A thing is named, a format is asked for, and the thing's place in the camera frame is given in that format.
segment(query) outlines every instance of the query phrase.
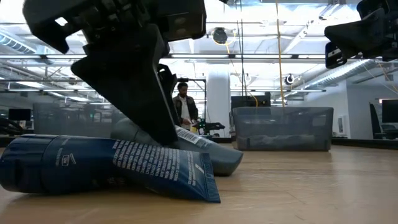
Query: blue tube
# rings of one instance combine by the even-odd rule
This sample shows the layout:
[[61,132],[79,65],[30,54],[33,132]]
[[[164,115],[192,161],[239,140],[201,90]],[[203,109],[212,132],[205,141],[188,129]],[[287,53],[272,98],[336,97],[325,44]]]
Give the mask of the blue tube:
[[171,197],[220,202],[209,154],[78,136],[13,140],[0,159],[0,184],[33,194],[141,185]]

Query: wooden table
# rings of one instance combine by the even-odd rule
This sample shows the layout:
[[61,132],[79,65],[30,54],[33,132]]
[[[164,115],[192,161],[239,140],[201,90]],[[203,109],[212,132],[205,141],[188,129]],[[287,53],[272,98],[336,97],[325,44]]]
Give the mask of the wooden table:
[[221,204],[147,192],[43,197],[0,189],[0,223],[397,223],[398,151],[245,152]]

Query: white column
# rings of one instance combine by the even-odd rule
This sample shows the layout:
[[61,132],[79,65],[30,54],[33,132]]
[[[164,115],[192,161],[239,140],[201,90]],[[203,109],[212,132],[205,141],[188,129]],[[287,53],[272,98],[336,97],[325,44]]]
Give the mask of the white column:
[[229,112],[231,111],[231,90],[229,65],[209,65],[207,75],[207,122],[220,122],[224,130],[211,131],[222,138],[229,137]]

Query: barcode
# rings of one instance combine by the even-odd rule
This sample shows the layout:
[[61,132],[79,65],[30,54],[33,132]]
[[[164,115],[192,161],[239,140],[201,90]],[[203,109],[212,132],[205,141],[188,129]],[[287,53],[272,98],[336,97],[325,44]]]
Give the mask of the barcode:
[[180,127],[176,127],[176,132],[180,138],[183,138],[183,139],[185,139],[189,142],[192,142],[194,144],[196,144],[201,138],[200,136],[197,136],[196,134],[193,134],[192,132],[185,130],[183,128],[180,128]]

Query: person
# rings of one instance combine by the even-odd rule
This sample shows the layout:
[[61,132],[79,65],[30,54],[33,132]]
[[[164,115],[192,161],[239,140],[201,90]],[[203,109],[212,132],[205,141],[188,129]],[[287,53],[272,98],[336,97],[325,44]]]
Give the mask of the person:
[[188,84],[181,82],[177,85],[178,96],[173,98],[174,107],[180,118],[181,128],[191,129],[191,125],[198,119],[198,108],[192,97],[187,96]]

